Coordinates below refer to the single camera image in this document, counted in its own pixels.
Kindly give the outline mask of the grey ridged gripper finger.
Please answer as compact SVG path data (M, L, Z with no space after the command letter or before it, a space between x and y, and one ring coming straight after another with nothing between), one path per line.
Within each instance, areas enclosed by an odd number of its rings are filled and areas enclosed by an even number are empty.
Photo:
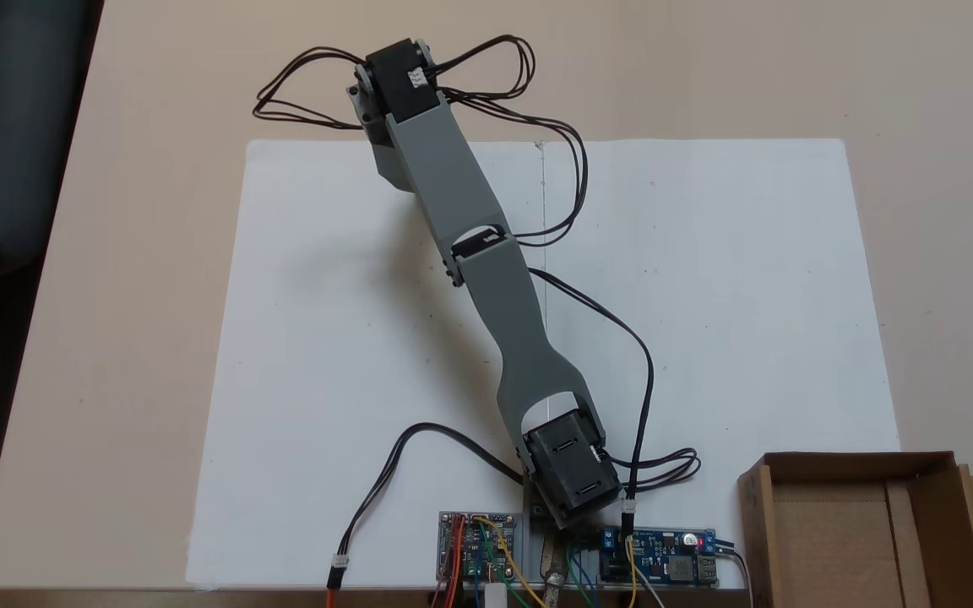
M368 142L373 150L376 170L395 189L405 193L416 193L413 181L410 180L408 169L401 153L401 144L410 141L410 131L413 124L395 122L395 138L391 130L389 115L370 112L368 114Z

